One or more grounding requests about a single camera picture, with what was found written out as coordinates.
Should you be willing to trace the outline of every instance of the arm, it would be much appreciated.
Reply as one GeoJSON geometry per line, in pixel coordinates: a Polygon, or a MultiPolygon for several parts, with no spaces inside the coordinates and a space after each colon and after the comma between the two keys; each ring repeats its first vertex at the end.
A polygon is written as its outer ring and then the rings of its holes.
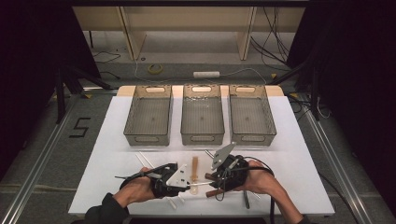
{"type": "MultiPolygon", "coordinates": [[[[146,172],[148,170],[144,167],[141,171],[146,172]]],[[[103,199],[102,205],[92,207],[87,211],[85,222],[87,224],[122,223],[129,216],[128,204],[142,203],[154,198],[150,187],[150,179],[139,177],[129,182],[116,194],[108,193],[103,199]]]]}
{"type": "MultiPolygon", "coordinates": [[[[258,161],[250,161],[249,166],[262,166],[262,164],[258,161]]],[[[296,224],[305,221],[285,189],[268,172],[262,170],[249,171],[245,184],[235,190],[250,190],[255,193],[269,194],[274,198],[286,223],[296,224]]]]}

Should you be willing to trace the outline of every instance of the gray floor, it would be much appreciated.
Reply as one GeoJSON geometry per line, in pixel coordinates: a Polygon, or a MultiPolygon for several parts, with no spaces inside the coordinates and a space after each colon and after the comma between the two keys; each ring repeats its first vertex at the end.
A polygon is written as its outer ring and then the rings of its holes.
{"type": "MultiPolygon", "coordinates": [[[[255,34],[257,39],[263,40],[262,34],[255,34]]],[[[207,80],[181,80],[192,78],[193,71],[220,71],[221,74],[253,68],[260,71],[261,76],[267,81],[271,80],[271,74],[281,75],[284,71],[266,67],[262,63],[260,54],[250,49],[246,61],[238,58],[234,35],[230,33],[152,33],[149,34],[142,53],[136,63],[131,61],[124,47],[122,34],[113,32],[94,32],[93,40],[95,48],[93,52],[110,51],[119,53],[120,57],[111,63],[98,63],[102,72],[111,72],[120,77],[116,79],[110,74],[103,73],[103,81],[113,85],[136,85],[147,83],[138,79],[149,79],[151,81],[165,80],[167,83],[181,84],[183,82],[208,82],[207,80]],[[148,74],[147,67],[152,63],[163,65],[163,73],[154,77],[148,74]]],[[[292,34],[284,34],[286,45],[290,45],[292,34]]],[[[276,52],[274,42],[268,46],[276,52]]],[[[101,55],[95,60],[105,62],[114,58],[114,55],[101,55]]],[[[266,61],[278,68],[286,68],[275,61],[266,61]]],[[[218,83],[257,83],[262,79],[253,70],[246,70],[238,75],[214,79],[218,83]]],[[[292,91],[294,80],[282,83],[284,92],[292,91]]],[[[91,83],[81,80],[85,87],[95,87],[91,83]]],[[[71,223],[78,217],[67,214],[68,207],[73,201],[76,188],[81,179],[85,166],[92,153],[92,149],[106,115],[111,97],[114,93],[103,93],[102,91],[89,91],[88,97],[78,97],[76,105],[65,124],[58,144],[50,155],[48,163],[38,179],[37,186],[30,196],[27,204],[22,210],[18,223],[71,223]],[[70,138],[70,135],[80,134],[81,130],[74,130],[78,118],[91,118],[83,120],[80,125],[89,127],[84,138],[70,138]]],[[[291,104],[294,110],[299,106],[291,104]]],[[[44,109],[40,121],[35,130],[27,140],[26,148],[20,152],[18,158],[9,168],[7,175],[0,185],[0,217],[12,203],[19,186],[29,175],[50,138],[55,128],[57,116],[56,99],[51,98],[48,106],[44,109]]],[[[307,119],[304,112],[296,113],[304,140],[308,146],[311,156],[319,172],[330,179],[340,189],[332,167],[307,119]]],[[[359,160],[353,156],[342,130],[332,117],[321,118],[320,124],[324,127],[334,150],[336,151],[342,165],[346,168],[351,178],[353,187],[359,193],[367,213],[373,223],[396,223],[395,217],[385,205],[378,194],[375,186],[361,167],[359,160]]],[[[317,223],[354,223],[351,213],[343,203],[339,195],[325,181],[330,200],[335,208],[335,214],[331,217],[311,217],[317,223]]],[[[276,223],[283,223],[278,217],[276,223]]]]}

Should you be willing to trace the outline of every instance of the translucent plastic bin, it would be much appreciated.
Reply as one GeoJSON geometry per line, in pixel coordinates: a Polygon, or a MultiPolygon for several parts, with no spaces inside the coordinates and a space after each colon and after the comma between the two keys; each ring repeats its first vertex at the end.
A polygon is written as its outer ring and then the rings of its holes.
{"type": "Polygon", "coordinates": [[[219,85],[185,85],[181,119],[183,145],[221,145],[224,119],[219,85]]]}
{"type": "Polygon", "coordinates": [[[124,135],[131,146],[168,146],[172,86],[136,86],[124,135]]]}
{"type": "Polygon", "coordinates": [[[270,146],[276,126],[263,85],[230,85],[232,141],[243,146],[270,146]]]}

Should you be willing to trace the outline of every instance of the sleeve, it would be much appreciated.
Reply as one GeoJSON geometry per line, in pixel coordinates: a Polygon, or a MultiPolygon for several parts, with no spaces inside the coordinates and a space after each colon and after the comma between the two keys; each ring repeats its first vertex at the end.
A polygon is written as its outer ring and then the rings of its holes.
{"type": "Polygon", "coordinates": [[[307,216],[304,216],[303,220],[301,220],[298,224],[311,224],[311,221],[307,216]]]}
{"type": "Polygon", "coordinates": [[[123,209],[108,193],[102,200],[102,205],[90,208],[85,214],[86,224],[121,224],[129,216],[128,208],[123,209]]]}

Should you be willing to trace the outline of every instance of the floor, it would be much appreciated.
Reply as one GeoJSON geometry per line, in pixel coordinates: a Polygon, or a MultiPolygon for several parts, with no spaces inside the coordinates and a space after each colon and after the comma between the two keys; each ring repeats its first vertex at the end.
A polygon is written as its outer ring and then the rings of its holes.
{"type": "MultiPolygon", "coordinates": [[[[88,32],[84,32],[84,35],[89,42],[88,32]]],[[[263,43],[267,35],[253,34],[260,43],[263,43]]],[[[182,83],[186,79],[194,81],[193,71],[220,71],[221,74],[227,75],[241,69],[247,70],[238,73],[240,76],[229,75],[216,81],[263,82],[262,79],[265,79],[268,82],[273,78],[272,75],[281,76],[286,72],[283,70],[288,70],[288,67],[276,60],[265,59],[265,63],[271,64],[271,67],[266,66],[262,61],[262,55],[254,48],[249,49],[246,61],[240,61],[233,33],[148,33],[137,61],[129,58],[122,33],[92,32],[92,37],[92,55],[96,55],[94,59],[102,72],[102,80],[112,86],[136,85],[149,81],[182,83]],[[148,75],[147,68],[151,64],[163,65],[163,73],[157,77],[148,75]]],[[[281,39],[289,49],[293,34],[282,34],[281,39]]],[[[266,48],[280,57],[274,38],[269,39],[266,48]]],[[[292,78],[282,83],[282,90],[293,91],[294,81],[295,78],[292,78]]],[[[97,87],[86,80],[81,80],[81,83],[87,90],[84,95],[66,94],[65,100],[70,113],[62,127],[55,125],[56,97],[49,99],[35,130],[26,141],[26,148],[21,151],[0,183],[0,217],[4,217],[8,208],[15,203],[20,188],[31,176],[31,172],[35,171],[39,158],[43,158],[43,152],[47,151],[48,157],[45,157],[42,169],[37,174],[35,187],[25,201],[21,202],[16,220],[18,223],[45,224],[71,223],[80,219],[68,215],[68,207],[73,201],[79,180],[91,156],[111,97],[116,94],[115,91],[97,91],[97,87]],[[81,134],[81,130],[74,129],[80,118],[89,118],[82,119],[79,123],[80,126],[89,127],[89,130],[83,138],[71,138],[71,135],[81,134]],[[49,139],[56,140],[56,144],[49,146],[49,139]]],[[[352,216],[355,214],[361,223],[396,223],[395,217],[364,172],[359,160],[354,157],[330,111],[322,109],[320,121],[316,122],[304,107],[290,104],[296,111],[296,119],[318,171],[342,191],[348,204],[361,204],[360,208],[355,207],[352,209],[353,213],[350,212],[340,195],[323,179],[335,214],[330,217],[311,217],[311,220],[315,223],[355,223],[352,216]],[[319,136],[323,135],[328,138],[328,142],[320,140],[319,136]],[[334,166],[342,168],[341,174],[334,166]]],[[[276,223],[283,222],[281,217],[276,218],[276,223]]]]}

